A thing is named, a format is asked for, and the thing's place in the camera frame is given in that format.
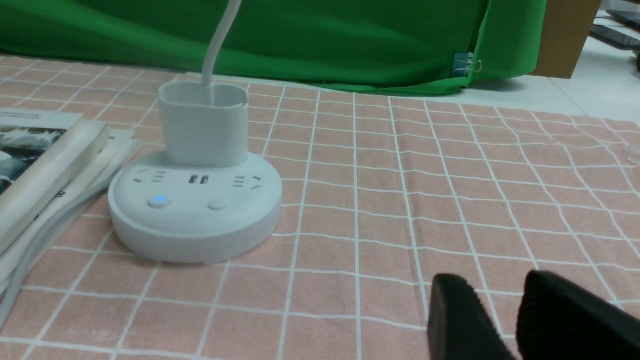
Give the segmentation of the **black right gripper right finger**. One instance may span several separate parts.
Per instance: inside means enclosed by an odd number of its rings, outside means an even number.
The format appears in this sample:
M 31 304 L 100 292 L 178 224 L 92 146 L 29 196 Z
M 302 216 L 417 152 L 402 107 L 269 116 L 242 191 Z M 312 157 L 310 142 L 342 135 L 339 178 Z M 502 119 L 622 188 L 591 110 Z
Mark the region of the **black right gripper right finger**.
M 516 342 L 524 360 L 637 360 L 640 322 L 567 278 L 532 270 Z

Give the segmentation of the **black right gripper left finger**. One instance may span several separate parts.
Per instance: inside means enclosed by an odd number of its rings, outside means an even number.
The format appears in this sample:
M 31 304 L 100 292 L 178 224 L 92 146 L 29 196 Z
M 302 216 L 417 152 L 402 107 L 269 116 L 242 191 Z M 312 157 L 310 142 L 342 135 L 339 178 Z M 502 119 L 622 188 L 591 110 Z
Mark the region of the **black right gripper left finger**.
M 514 360 L 473 287 L 451 273 L 434 276 L 428 321 L 432 360 Z

